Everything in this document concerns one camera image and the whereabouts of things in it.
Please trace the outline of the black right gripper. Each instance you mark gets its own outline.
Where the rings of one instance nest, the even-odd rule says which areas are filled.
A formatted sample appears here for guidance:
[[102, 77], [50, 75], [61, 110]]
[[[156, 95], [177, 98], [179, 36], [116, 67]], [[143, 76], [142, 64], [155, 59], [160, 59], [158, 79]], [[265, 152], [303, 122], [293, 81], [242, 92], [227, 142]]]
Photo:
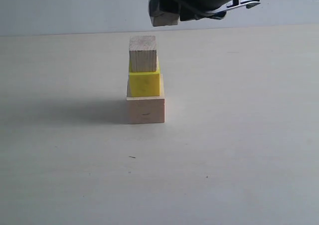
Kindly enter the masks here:
[[229, 10], [259, 4], [260, 0], [153, 0], [153, 16], [171, 13], [179, 20], [223, 19]]

